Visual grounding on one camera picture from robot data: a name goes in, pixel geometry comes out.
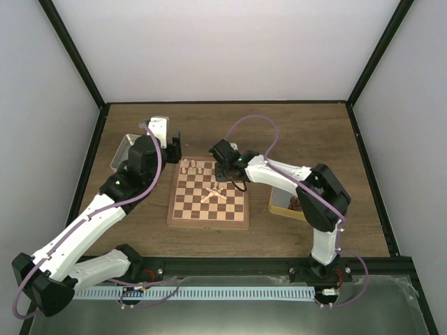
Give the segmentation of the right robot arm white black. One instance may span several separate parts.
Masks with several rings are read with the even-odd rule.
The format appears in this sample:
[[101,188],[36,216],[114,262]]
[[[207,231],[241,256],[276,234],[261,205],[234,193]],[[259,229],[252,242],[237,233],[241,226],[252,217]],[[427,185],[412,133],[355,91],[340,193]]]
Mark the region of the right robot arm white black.
[[218,176],[231,182],[265,184],[298,199],[306,222],[314,229],[311,275],[318,281],[328,280],[341,253],[339,238],[351,203],[332,170],[321,163],[315,167],[289,165],[251,150],[241,154],[225,139],[209,153],[217,162]]

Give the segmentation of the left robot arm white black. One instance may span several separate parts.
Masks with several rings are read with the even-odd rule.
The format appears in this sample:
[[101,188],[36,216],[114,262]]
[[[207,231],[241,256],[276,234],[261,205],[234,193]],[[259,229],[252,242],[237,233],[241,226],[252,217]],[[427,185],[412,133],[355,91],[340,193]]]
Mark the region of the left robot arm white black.
[[128,244],[81,262],[91,245],[122,220],[156,186],[168,163],[182,157],[180,134],[162,144],[150,134],[138,137],[87,208],[49,244],[33,255],[20,253],[12,261],[19,291],[47,317],[65,309],[75,293],[110,279],[137,281],[142,256]]

